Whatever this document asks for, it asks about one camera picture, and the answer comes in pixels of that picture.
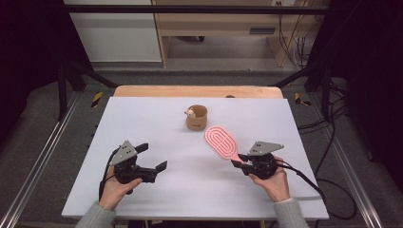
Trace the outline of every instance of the gray sleeve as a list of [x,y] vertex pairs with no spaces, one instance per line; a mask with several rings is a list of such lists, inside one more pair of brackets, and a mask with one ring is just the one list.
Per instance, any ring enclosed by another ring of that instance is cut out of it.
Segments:
[[275,202],[275,211],[281,228],[308,228],[298,201],[294,198]]
[[111,228],[115,219],[115,212],[92,204],[86,214],[77,223],[76,228]]

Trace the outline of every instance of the black drape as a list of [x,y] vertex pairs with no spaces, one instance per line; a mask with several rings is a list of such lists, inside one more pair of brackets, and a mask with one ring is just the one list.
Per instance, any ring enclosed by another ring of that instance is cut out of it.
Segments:
[[62,61],[74,60],[92,69],[68,13],[38,9],[47,3],[64,4],[0,0],[0,142],[24,111],[29,93],[57,81]]
[[[351,0],[332,2],[354,5]],[[402,5],[402,1],[394,0],[361,1],[350,22],[342,28],[345,36],[336,41],[337,49],[327,56],[327,63],[333,77],[347,81],[347,105],[370,155],[385,164],[403,191]],[[320,50],[341,21],[336,16],[324,21],[310,61],[320,57]]]

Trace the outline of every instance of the wall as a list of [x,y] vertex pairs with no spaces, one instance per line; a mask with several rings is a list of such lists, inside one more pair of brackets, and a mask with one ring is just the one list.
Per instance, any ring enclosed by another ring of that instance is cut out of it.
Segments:
[[[147,0],[65,0],[65,4],[151,5]],[[71,13],[91,62],[160,62],[152,14]]]

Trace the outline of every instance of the brown cup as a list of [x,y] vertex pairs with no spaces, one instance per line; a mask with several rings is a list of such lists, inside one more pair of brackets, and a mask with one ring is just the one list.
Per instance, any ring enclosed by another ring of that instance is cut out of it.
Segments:
[[187,117],[187,128],[198,131],[203,130],[207,126],[207,108],[203,105],[195,104],[191,105],[188,109],[193,108],[196,117]]

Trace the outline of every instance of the white tabletop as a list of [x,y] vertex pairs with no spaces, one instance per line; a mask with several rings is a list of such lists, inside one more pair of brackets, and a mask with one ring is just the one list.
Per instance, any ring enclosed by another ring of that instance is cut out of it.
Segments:
[[[112,97],[88,149],[62,216],[79,218],[98,199],[107,159],[125,140],[149,143],[137,164],[154,168],[168,161],[155,183],[142,183],[116,208],[121,219],[273,219],[273,202],[205,142],[203,131],[186,128],[184,111],[208,109],[207,127],[220,125],[247,154],[255,141],[280,143],[273,154],[316,183],[290,106],[285,99]],[[291,195],[307,219],[329,216],[319,194],[287,170]]]

